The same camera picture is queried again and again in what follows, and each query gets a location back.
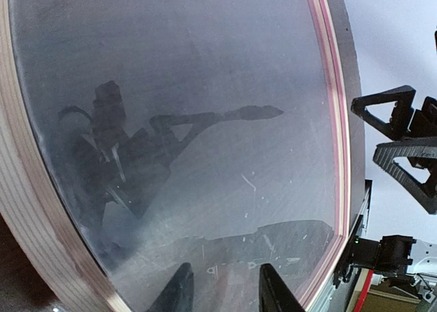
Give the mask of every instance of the wood grain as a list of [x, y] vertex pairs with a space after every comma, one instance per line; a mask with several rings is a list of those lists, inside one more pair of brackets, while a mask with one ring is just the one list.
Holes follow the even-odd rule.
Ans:
[[70, 311], [130, 311], [83, 244], [38, 151], [14, 62], [8, 0], [0, 0], [0, 213]]

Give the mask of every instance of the white wall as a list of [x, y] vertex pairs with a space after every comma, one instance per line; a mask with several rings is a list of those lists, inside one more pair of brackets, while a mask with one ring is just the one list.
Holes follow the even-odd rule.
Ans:
[[[358, 54], [363, 95], [408, 84], [414, 108], [437, 98], [434, 32], [437, 0], [345, 0]], [[389, 118], [390, 106], [372, 113]], [[372, 162], [376, 144], [389, 141], [366, 126], [366, 177], [373, 179], [368, 236], [404, 234], [437, 242], [437, 216], [427, 212], [395, 180]]]

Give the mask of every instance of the transparent plastic sheet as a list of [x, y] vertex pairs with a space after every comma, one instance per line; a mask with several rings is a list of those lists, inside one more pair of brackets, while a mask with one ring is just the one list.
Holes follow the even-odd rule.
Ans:
[[11, 4], [48, 170], [133, 309], [186, 262], [195, 311], [255, 311], [262, 263], [293, 292], [311, 280], [336, 152], [308, 0]]

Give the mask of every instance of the wooden floor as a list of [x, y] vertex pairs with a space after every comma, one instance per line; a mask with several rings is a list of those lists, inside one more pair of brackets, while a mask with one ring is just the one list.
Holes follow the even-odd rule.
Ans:
[[0, 312], [45, 312], [55, 307], [65, 311], [0, 216]]

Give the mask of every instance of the wooden frame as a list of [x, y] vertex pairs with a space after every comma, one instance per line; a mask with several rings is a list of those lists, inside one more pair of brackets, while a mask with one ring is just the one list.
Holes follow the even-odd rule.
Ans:
[[[336, 152], [335, 237], [296, 293], [310, 309], [346, 245], [351, 158], [348, 106], [339, 49], [326, 0], [309, 0], [324, 63]], [[72, 311], [131, 311], [91, 256], [53, 187], [34, 139], [12, 52], [8, 0], [0, 23], [0, 213], [29, 260]]]

